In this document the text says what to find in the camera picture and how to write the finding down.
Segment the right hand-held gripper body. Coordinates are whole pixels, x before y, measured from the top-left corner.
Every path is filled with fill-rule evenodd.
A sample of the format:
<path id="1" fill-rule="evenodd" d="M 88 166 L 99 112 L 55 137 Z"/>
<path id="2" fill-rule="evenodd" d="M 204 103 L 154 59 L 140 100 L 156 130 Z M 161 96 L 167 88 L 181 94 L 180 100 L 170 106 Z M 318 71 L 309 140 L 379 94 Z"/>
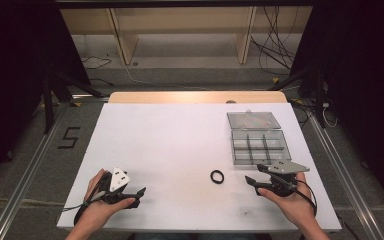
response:
<path id="1" fill-rule="evenodd" d="M 297 188 L 296 174 L 299 172 L 308 172 L 309 167 L 289 161 L 275 160 L 271 164 L 266 164 L 270 168 L 270 191 L 280 197 L 291 195 Z"/>

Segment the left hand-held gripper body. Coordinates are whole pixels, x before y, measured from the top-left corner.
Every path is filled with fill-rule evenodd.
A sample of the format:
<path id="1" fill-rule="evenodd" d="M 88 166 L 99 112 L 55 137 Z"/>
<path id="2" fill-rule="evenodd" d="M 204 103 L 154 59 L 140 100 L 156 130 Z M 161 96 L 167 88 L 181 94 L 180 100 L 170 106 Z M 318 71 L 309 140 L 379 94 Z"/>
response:
<path id="1" fill-rule="evenodd" d="M 107 204 L 115 204 L 127 198 L 137 198 L 136 194 L 123 193 L 129 182 L 127 173 L 115 167 L 112 172 L 106 172 L 101 177 L 97 196 Z"/>

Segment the clear plastic compartment box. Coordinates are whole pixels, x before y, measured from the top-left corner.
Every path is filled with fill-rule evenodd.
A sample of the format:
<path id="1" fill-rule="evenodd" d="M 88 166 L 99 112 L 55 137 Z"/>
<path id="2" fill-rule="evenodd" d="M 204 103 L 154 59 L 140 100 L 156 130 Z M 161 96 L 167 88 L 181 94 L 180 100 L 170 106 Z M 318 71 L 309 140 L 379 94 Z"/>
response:
<path id="1" fill-rule="evenodd" d="M 290 160 L 284 133 L 272 112 L 228 112 L 235 165 L 271 165 Z"/>

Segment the person's left hand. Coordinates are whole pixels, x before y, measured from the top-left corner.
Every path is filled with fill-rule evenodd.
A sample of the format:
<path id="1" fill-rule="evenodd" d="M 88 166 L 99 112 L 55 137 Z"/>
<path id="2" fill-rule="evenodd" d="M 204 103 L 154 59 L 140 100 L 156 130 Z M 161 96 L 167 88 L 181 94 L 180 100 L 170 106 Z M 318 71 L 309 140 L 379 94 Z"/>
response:
<path id="1" fill-rule="evenodd" d="M 75 228 L 86 235 L 91 235 L 100 230 L 114 213 L 127 208 L 134 202 L 134 198 L 127 198 L 116 204 L 107 204 L 103 201 L 91 203 L 78 220 Z"/>

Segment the person's right hand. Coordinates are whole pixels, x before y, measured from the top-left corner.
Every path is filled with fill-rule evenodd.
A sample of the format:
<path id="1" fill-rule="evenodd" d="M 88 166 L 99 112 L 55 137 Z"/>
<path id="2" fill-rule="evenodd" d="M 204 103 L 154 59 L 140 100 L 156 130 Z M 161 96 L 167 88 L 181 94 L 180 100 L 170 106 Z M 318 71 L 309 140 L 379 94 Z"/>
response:
<path id="1" fill-rule="evenodd" d="M 275 203 L 285 217 L 302 233 L 311 232 L 318 228 L 313 207 L 299 194 L 294 193 L 288 197 L 280 197 L 264 188 L 259 188 L 258 192 L 266 199 Z"/>

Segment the black metal stand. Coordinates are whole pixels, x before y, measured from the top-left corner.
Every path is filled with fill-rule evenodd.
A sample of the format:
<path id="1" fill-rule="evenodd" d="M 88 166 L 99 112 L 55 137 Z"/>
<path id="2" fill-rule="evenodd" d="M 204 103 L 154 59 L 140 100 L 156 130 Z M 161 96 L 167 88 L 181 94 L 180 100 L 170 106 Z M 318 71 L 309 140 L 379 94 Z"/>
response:
<path id="1" fill-rule="evenodd" d="M 54 125 L 52 95 L 55 95 L 62 103 L 70 103 L 74 99 L 73 94 L 67 88 L 68 85 L 73 85 L 97 98 L 108 97 L 108 94 L 99 92 L 93 89 L 90 85 L 82 83 L 80 80 L 77 80 L 62 71 L 55 69 L 47 70 L 45 77 L 42 80 L 43 102 L 45 106 L 45 134 L 48 134 Z"/>
<path id="2" fill-rule="evenodd" d="M 280 91 L 281 89 L 284 89 L 286 86 L 294 83 L 297 80 L 301 80 L 301 85 L 298 90 L 300 97 L 315 97 L 316 120 L 322 128 L 325 128 L 326 124 L 323 117 L 323 103 L 325 100 L 325 92 L 323 88 L 324 73 L 320 68 L 304 68 L 301 71 L 291 74 L 286 80 L 275 84 L 273 87 L 269 88 L 269 91 Z"/>

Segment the light wooden table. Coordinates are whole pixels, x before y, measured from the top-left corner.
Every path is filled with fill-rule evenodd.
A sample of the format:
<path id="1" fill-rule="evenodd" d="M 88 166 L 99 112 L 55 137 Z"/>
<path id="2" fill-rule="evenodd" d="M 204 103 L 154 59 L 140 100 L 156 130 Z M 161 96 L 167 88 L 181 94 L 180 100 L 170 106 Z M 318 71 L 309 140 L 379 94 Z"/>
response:
<path id="1" fill-rule="evenodd" d="M 286 103 L 280 91 L 145 91 L 114 92 L 109 103 Z"/>

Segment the black curtain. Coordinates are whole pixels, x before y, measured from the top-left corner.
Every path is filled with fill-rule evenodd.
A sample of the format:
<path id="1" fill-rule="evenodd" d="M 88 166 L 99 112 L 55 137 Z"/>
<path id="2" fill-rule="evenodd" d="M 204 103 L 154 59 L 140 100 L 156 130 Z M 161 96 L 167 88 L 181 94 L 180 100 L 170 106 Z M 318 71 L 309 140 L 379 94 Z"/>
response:
<path id="1" fill-rule="evenodd" d="M 292 73 L 323 57 L 340 122 L 384 190 L 384 0 L 314 0 Z"/>
<path id="2" fill-rule="evenodd" d="M 52 0 L 0 0 L 0 163 L 39 104 L 49 70 L 90 84 L 60 9 Z"/>

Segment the light wooden shelf unit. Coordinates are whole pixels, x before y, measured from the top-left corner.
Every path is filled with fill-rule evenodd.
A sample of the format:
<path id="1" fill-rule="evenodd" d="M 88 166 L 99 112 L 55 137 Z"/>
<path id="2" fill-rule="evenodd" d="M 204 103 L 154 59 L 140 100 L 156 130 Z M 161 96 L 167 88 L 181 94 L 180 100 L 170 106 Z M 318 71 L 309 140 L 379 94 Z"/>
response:
<path id="1" fill-rule="evenodd" d="M 238 61 L 247 61 L 251 36 L 275 28 L 305 30 L 310 6 L 63 9 L 73 35 L 111 35 L 123 64 L 130 64 L 141 34 L 230 34 Z"/>

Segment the aluminium floor rail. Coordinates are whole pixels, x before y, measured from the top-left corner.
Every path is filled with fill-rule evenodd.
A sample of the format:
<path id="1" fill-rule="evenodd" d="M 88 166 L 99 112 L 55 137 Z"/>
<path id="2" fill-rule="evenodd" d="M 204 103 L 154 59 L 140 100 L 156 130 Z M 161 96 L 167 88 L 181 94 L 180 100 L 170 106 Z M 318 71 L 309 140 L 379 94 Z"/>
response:
<path id="1" fill-rule="evenodd" d="M 334 146 L 327 131 L 323 129 L 315 117 L 310 119 L 311 125 L 321 142 L 329 161 L 339 178 L 339 181 L 351 203 L 353 209 L 370 240 L 384 240 L 384 233 L 381 229 L 375 215 L 369 208 L 357 185 L 351 177 L 351 174 L 343 163 L 336 147 Z"/>
<path id="2" fill-rule="evenodd" d="M 50 147 L 50 144 L 54 138 L 55 132 L 59 127 L 62 117 L 67 112 L 68 105 L 61 104 L 56 110 L 55 119 L 53 125 L 49 131 L 43 135 L 39 146 L 37 147 L 34 155 L 30 159 L 30 162 L 24 171 L 21 180 L 18 182 L 11 197 L 7 200 L 3 210 L 0 213 L 0 240 L 4 240 L 14 218 L 21 206 L 22 200 L 28 192 L 40 165 Z"/>

